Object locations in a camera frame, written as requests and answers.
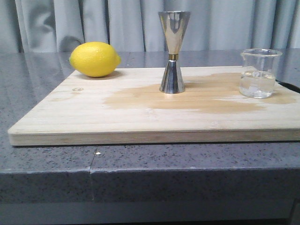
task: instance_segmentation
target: wet stain on board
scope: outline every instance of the wet stain on board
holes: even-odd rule
[[[180,94],[164,94],[159,91],[160,84],[153,84],[117,91],[105,100],[105,104],[116,109],[152,108],[200,113],[238,113],[264,110],[263,103],[295,102],[295,99],[279,91],[267,99],[252,99],[241,95],[240,73],[185,77],[184,82],[186,91]]]

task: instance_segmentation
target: cutting board edge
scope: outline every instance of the cutting board edge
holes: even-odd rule
[[[8,134],[13,146],[300,141],[300,129]]]

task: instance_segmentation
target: brass band on jigger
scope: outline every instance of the brass band on jigger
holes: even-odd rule
[[[179,56],[178,54],[169,54],[169,60],[178,60]]]

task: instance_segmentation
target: jigger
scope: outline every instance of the jigger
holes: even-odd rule
[[[184,82],[178,61],[182,40],[188,26],[190,12],[167,11],[158,13],[169,52],[169,61],[165,67],[159,90],[166,94],[184,92]]]

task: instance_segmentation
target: yellow lemon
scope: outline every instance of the yellow lemon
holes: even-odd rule
[[[79,72],[92,77],[106,76],[120,64],[115,49],[104,42],[87,42],[77,46],[70,55],[70,64]]]

